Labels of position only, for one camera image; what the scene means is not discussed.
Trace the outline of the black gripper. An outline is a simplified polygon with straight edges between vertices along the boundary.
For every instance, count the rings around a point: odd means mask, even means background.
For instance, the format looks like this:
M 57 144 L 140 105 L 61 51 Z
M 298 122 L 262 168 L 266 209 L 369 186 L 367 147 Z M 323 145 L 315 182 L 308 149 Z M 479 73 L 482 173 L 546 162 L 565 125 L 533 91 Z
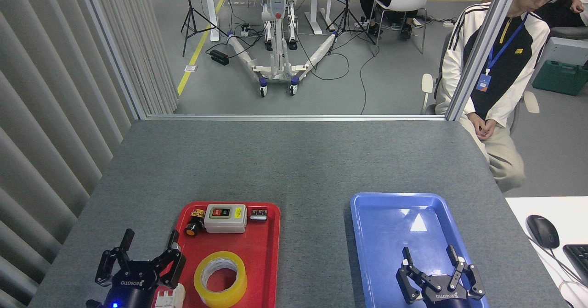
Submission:
M 481 300 L 486 293 L 481 281 L 478 281 L 478 268 L 458 256 L 453 245 L 447 246 L 447 255 L 454 267 L 452 276 L 444 274 L 432 276 L 431 279 L 414 266 L 408 247 L 403 247 L 402 255 L 403 261 L 396 279 L 406 304 L 424 300 L 427 308 L 470 308 L 468 298 Z M 459 282 L 462 274 L 468 278 L 468 291 Z M 432 280 L 441 287 L 439 292 L 435 291 L 436 287 L 433 288 Z
M 127 251 L 134 235 L 132 229 L 126 229 L 120 245 L 102 254 L 95 283 L 112 286 L 103 308 L 150 308 L 158 285 L 178 286 L 186 263 L 178 244 L 179 231 L 171 230 L 167 248 L 152 261 L 130 261 Z M 112 275 L 115 261 L 120 269 Z

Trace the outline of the person's left hand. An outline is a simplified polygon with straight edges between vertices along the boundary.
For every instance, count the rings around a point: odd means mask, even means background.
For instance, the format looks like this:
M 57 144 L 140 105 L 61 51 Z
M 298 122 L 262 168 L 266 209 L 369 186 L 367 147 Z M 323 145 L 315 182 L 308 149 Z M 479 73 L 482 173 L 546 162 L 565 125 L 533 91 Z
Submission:
M 484 126 L 479 127 L 477 137 L 482 141 L 488 140 L 494 134 L 496 126 L 497 122 L 493 118 L 486 120 Z

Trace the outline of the person's right hand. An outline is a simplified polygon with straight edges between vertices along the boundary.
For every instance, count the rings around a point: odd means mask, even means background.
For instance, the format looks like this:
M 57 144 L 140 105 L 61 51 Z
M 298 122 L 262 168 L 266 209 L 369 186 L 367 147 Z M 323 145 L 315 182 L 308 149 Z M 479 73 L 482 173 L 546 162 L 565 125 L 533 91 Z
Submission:
M 478 116 L 475 112 L 471 112 L 471 113 L 467 114 L 467 118 L 468 118 L 468 120 L 470 120 L 470 122 L 472 122 L 473 127 L 475 129 L 476 136 L 484 137 L 486 135 L 486 132 L 485 132 L 486 122 L 480 116 Z

